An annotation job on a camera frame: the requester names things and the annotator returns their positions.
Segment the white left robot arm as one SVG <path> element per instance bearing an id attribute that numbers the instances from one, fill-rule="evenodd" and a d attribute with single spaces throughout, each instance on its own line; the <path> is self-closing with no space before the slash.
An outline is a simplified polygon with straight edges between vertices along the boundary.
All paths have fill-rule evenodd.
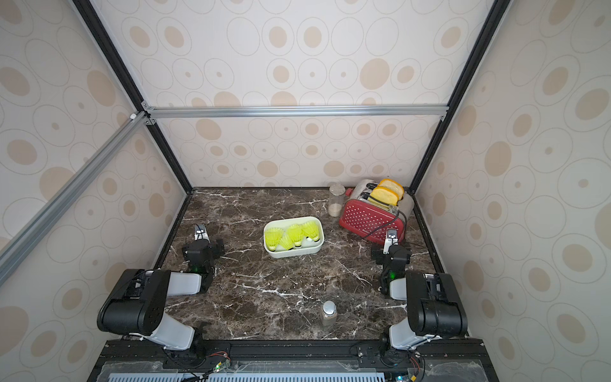
<path id="1" fill-rule="evenodd" d="M 138 335 L 165 347 L 186 351 L 194 347 L 196 329 L 165 312 L 168 297 L 205 294 L 211 287 L 214 261 L 225 253 L 224 241 L 211 242 L 201 234 L 182 248 L 186 272 L 127 269 L 119 277 L 97 316 L 99 330 Z"/>

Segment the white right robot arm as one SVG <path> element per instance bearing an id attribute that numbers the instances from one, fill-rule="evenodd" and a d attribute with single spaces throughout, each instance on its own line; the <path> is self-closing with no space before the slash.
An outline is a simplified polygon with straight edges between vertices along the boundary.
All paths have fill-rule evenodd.
<path id="1" fill-rule="evenodd" d="M 383 336 L 389 347 L 411 351 L 433 340 L 466 336 L 468 318 L 451 275 L 407 270 L 411 252 L 397 244 L 373 245 L 371 258 L 382 267 L 381 294 L 407 304 L 407 317 Z"/>

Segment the green shuttlecock group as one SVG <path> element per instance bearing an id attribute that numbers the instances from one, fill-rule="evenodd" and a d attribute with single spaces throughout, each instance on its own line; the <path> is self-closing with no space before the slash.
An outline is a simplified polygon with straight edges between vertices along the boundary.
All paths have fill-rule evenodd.
<path id="1" fill-rule="evenodd" d="M 280 240 L 284 236 L 284 230 L 280 228 L 267 229 L 264 232 L 265 245 L 269 251 L 276 251 Z"/>
<path id="2" fill-rule="evenodd" d="M 294 241 L 284 235 L 278 242 L 278 246 L 282 247 L 284 251 L 289 251 L 294 248 Z"/>

